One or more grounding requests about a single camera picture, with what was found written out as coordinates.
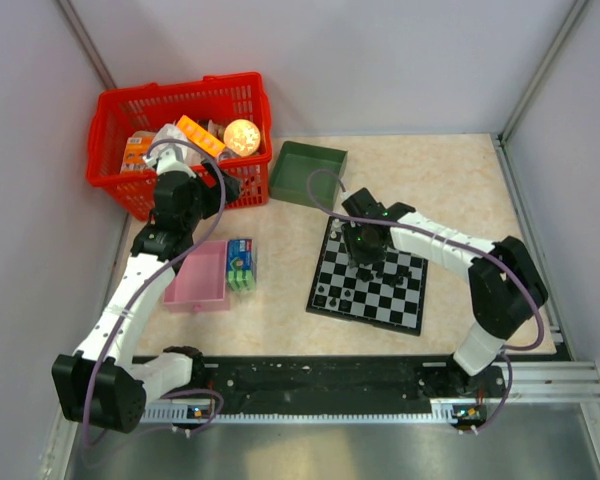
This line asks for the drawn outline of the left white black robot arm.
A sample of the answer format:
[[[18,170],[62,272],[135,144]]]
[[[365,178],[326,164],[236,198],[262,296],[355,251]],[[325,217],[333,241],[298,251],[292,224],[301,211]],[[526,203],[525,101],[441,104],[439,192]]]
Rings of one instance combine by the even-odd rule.
[[[213,178],[208,185],[189,167],[187,140],[152,143],[145,162],[157,173],[154,207],[132,243],[115,292],[88,336],[72,354],[55,359],[51,375],[65,419],[121,433],[133,431],[146,407],[174,390],[196,396],[206,387],[201,355],[192,347],[169,347],[153,360],[133,362],[139,339],[158,301],[184,260],[200,247],[198,224],[219,220],[236,201],[241,182],[204,153],[202,166]]]

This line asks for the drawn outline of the black white chess board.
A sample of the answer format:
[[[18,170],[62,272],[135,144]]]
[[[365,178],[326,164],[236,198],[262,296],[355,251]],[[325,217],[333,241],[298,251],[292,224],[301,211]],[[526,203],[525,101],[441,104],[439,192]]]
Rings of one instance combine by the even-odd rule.
[[[306,311],[339,320],[356,321],[409,335],[421,333],[428,261],[388,249],[378,264],[355,267],[349,263],[341,223],[328,219],[309,292]],[[318,293],[323,285],[325,292]],[[326,298],[315,307],[316,296]],[[329,301],[338,300],[336,308]]]

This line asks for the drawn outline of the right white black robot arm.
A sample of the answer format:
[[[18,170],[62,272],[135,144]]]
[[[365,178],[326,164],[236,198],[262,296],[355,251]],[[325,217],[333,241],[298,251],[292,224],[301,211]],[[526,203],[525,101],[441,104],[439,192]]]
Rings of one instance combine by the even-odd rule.
[[[467,396],[484,380],[483,371],[505,351],[529,351],[544,340],[540,308],[548,291],[525,244],[464,234],[437,223],[414,207],[389,207],[362,188],[344,197],[348,215],[343,235],[356,264],[378,263],[388,249],[430,261],[469,287],[474,323],[450,359],[446,380]]]

